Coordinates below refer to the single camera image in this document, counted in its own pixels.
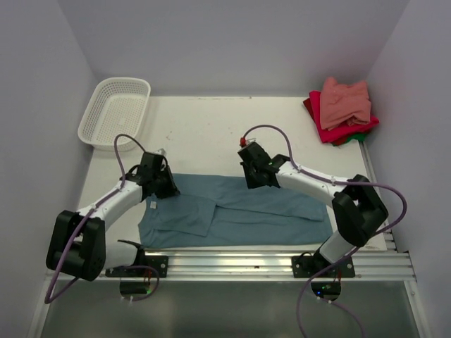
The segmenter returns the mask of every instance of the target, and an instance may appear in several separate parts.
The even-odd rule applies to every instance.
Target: white wall
[[[59,0],[99,79],[154,94],[295,95],[366,77],[408,0]]]
[[[412,255],[437,337],[451,332],[450,13],[449,0],[411,0],[368,78],[381,118],[371,158],[379,182],[408,198],[395,239]]]
[[[76,130],[96,80],[54,0],[0,10],[0,337],[24,337],[56,215],[74,208],[91,151]]]

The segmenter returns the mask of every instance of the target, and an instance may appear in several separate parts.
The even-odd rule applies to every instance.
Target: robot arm
[[[312,270],[320,270],[341,259],[354,247],[365,245],[388,217],[387,209],[373,187],[334,184],[334,181],[368,182],[364,176],[348,179],[308,169],[308,173],[322,178],[315,179],[294,168],[287,156],[271,158],[256,142],[245,145],[238,153],[250,189],[268,185],[298,190],[333,208],[338,231],[316,251]],[[148,196],[155,194],[164,199],[180,192],[164,155],[144,152],[141,163],[134,168],[137,172],[131,170],[125,175],[122,188],[122,182],[119,182],[91,206],[58,215],[47,254],[49,269],[56,269],[69,237],[88,213],[91,214],[79,237],[70,245],[61,272],[94,280],[104,269],[143,264],[144,248],[127,241],[106,245],[105,232],[128,209]]]
[[[299,190],[333,209],[338,230],[315,252],[312,270],[319,271],[354,247],[365,245],[388,217],[387,209],[373,187],[334,183],[369,182],[364,176],[334,177],[306,168],[300,172],[301,167],[294,168],[287,156],[271,158],[256,142],[245,145],[238,154],[250,189],[268,185]]]
[[[144,152],[141,163],[133,169],[135,168],[136,173],[130,170],[125,175],[122,188],[122,182],[119,182],[91,206],[76,212],[63,211],[58,215],[47,253],[46,264],[49,269],[56,269],[69,237],[88,213],[89,218],[80,235],[70,245],[61,272],[91,281],[104,269],[140,264],[144,249],[139,244],[119,241],[106,245],[105,232],[128,209],[148,196],[155,194],[158,198],[165,199],[180,192],[164,154]]]

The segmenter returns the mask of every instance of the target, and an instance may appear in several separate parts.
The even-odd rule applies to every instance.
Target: black mounting bracket
[[[301,255],[293,256],[291,258],[291,268],[294,278],[310,278],[312,275],[320,271],[314,264],[314,257]],[[346,261],[343,261],[338,266],[330,269],[326,273],[319,277],[323,278],[335,278],[338,272],[341,272],[341,278],[353,278],[355,277],[354,263],[352,257],[349,257]]]
[[[122,297],[126,297],[133,294],[146,294],[148,286],[143,282],[131,282],[127,280],[121,280],[119,283],[119,292]]]
[[[56,269],[69,237],[83,217],[79,213],[65,210],[56,218],[47,251],[46,265],[49,269]],[[106,260],[105,221],[89,218],[80,233],[83,238],[70,245],[61,272],[91,282],[100,275]]]
[[[155,194],[159,199],[180,195],[174,183],[171,169],[165,156],[144,152],[141,163],[134,165],[125,174],[127,181],[135,182],[142,188],[142,199]]]
[[[247,187],[249,189],[263,186],[277,187],[276,173],[279,168],[290,159],[284,155],[276,155],[271,158],[256,142],[251,142],[238,151],[242,162]]]
[[[147,265],[158,271],[160,278],[166,278],[168,274],[168,262],[169,257],[162,255],[146,255],[141,260],[140,265]],[[124,269],[114,268],[108,269],[105,273],[107,277],[143,277],[147,274],[147,271],[143,269]]]

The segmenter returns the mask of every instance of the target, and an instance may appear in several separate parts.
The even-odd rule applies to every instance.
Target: white plastic basket
[[[113,151],[117,134],[138,137],[149,104],[150,85],[132,77],[111,77],[100,82],[89,100],[78,137],[94,148]],[[120,151],[130,150],[136,143],[121,137]]]

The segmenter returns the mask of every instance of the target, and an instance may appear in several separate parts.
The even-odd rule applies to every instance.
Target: white tabletop
[[[254,125],[273,124],[288,134],[298,163],[331,175],[367,175],[358,142],[339,147],[322,144],[302,104],[303,100],[300,97],[250,96],[151,97],[143,131],[138,139],[148,151],[164,148],[173,173],[243,176],[237,154],[240,137]],[[248,137],[256,137],[270,156],[288,154],[284,139],[275,130],[255,130]],[[125,169],[138,164],[141,155],[138,147],[122,152]],[[80,207],[96,201],[117,183],[120,176],[114,153],[94,150]],[[118,239],[139,242],[137,224],[144,211],[145,203],[141,203],[120,217],[107,231],[107,242]],[[328,208],[328,213],[332,227],[336,230],[332,209]],[[318,246],[312,244],[290,248],[315,250]],[[221,250],[277,248],[280,246],[217,247]],[[386,250],[383,235],[371,239],[364,249]]]

